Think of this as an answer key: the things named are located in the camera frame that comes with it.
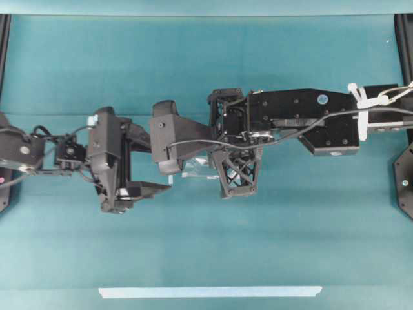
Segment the teal backdrop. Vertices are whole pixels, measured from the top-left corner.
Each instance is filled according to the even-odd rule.
[[[148,128],[174,99],[207,122],[215,88],[402,84],[393,15],[72,17],[14,15],[0,109],[26,131],[84,125],[111,105]],[[81,141],[86,142],[82,133]],[[410,309],[413,221],[396,205],[404,132],[357,156],[265,149],[258,192],[221,200],[217,180],[174,187],[122,216],[81,178],[31,177],[0,214],[0,309]],[[150,155],[135,180],[167,183]],[[314,298],[103,300],[99,287],[319,285]]]

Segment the transparent plastic object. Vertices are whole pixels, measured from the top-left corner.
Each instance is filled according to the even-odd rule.
[[[207,155],[197,156],[185,161],[185,167],[182,170],[183,178],[207,178],[218,179],[217,170],[209,165]]]

